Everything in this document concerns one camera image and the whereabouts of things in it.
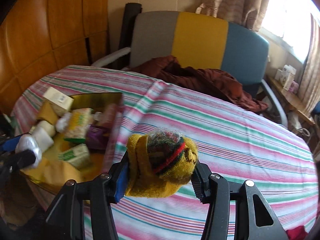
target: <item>striped bedsheet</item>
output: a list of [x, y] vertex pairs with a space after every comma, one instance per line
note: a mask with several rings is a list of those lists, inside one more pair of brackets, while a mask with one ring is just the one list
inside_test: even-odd
[[[263, 117], [233, 104], [183, 89], [147, 76], [72, 65], [43, 77], [18, 99], [13, 114], [17, 134], [33, 125], [48, 87], [68, 95], [122, 92], [124, 117], [109, 164], [121, 160], [127, 138], [156, 127], [183, 132], [198, 145], [199, 158], [229, 181], [255, 181], [284, 229], [316, 218], [318, 182], [312, 155], [305, 142]], [[53, 196], [30, 184], [44, 208]], [[167, 198], [124, 197], [112, 207], [120, 239], [200, 239], [207, 205], [202, 205], [191, 183]], [[235, 203], [230, 205], [228, 239], [233, 239]], [[85, 217], [86, 239], [92, 239], [90, 211]]]

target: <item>window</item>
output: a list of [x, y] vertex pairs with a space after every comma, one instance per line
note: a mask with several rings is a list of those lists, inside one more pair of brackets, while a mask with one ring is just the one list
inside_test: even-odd
[[311, 14], [307, 0], [270, 0], [262, 27], [280, 37], [301, 62], [307, 57]]

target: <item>wooden wall panel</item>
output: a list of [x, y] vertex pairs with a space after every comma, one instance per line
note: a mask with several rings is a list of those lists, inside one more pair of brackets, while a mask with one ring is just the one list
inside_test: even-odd
[[108, 0], [83, 0], [84, 35], [107, 30]]
[[4, 28], [0, 26], [0, 91], [14, 77], [4, 39]]
[[48, 0], [48, 18], [54, 49], [84, 37], [82, 0]]
[[18, 74], [18, 82], [24, 91], [40, 78], [57, 70], [53, 53], [49, 52], [21, 71]]
[[52, 49], [46, 10], [47, 0], [18, 0], [6, 17], [5, 39], [15, 73]]
[[22, 90], [16, 78], [12, 79], [6, 87], [0, 91], [0, 110], [10, 114], [15, 102], [21, 96]]
[[88, 65], [84, 39], [73, 41], [53, 51], [59, 69], [68, 65]]
[[108, 0], [18, 0], [0, 26], [0, 110], [35, 81], [107, 53]]
[[89, 43], [93, 62], [107, 54], [107, 32], [101, 32], [90, 36]]

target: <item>yellow knit sock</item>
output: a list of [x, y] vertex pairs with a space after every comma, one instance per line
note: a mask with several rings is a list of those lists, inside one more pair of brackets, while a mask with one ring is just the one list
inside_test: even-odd
[[196, 144], [172, 132], [161, 131], [152, 136], [133, 134], [127, 148], [130, 169], [127, 196], [173, 195], [189, 182], [198, 160]]

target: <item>chair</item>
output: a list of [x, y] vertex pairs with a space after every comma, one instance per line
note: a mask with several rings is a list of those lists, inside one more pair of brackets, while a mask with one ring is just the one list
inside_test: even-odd
[[138, 14], [131, 47], [120, 49], [92, 64], [103, 67], [130, 53], [129, 68], [152, 58], [174, 55], [182, 67], [224, 70], [256, 96], [263, 88], [288, 127], [287, 117], [272, 90], [263, 79], [268, 59], [268, 42], [260, 35], [225, 20], [177, 11]]

